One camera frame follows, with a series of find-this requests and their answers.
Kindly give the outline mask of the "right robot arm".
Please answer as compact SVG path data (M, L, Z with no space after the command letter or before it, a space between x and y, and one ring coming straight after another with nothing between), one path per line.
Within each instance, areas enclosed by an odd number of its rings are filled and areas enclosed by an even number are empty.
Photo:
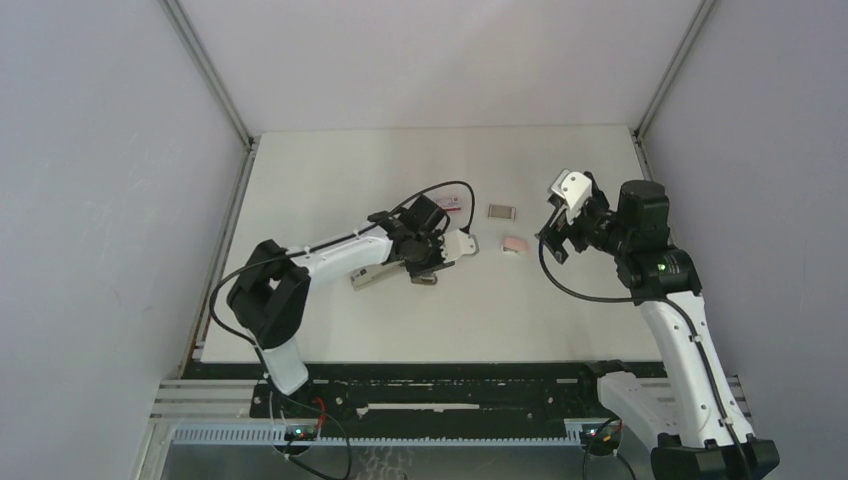
M636 306L657 344L674 405L666 407L624 369L579 388L584 412L610 411L649 449L657 479L763 479L780 462L760 438L729 385L706 319L702 284L690 255L675 246L665 188L622 184L611 206L590 172L563 170L549 189L553 211L540 229L538 257L564 262L588 249L610 255L624 302Z

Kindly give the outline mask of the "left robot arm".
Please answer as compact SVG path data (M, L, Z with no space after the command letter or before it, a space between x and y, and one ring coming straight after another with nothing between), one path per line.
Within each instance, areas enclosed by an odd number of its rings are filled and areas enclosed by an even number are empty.
M376 212L352 232L318 245L293 251L266 240L254 248L235 272L225 302L249 333L248 342L275 388L277 408L298 417L313 401L295 341L310 292L369 266L398 264L412 278L430 277L475 255L479 247L469 227L450 230L448 221L444 209L420 195L409 207Z

